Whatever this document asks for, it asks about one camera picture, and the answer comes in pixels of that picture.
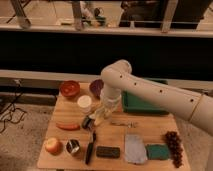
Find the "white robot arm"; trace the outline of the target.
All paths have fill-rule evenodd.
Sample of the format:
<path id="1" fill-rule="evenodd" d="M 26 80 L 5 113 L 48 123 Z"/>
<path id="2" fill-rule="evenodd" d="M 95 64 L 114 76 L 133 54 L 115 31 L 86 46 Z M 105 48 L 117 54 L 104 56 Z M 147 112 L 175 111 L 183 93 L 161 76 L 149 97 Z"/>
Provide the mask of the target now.
<path id="1" fill-rule="evenodd" d="M 104 87 L 101 101 L 112 108 L 127 91 L 190 122 L 213 136 L 213 98 L 205 94 L 149 81 L 131 74 L 126 60 L 118 60 L 101 71 Z"/>

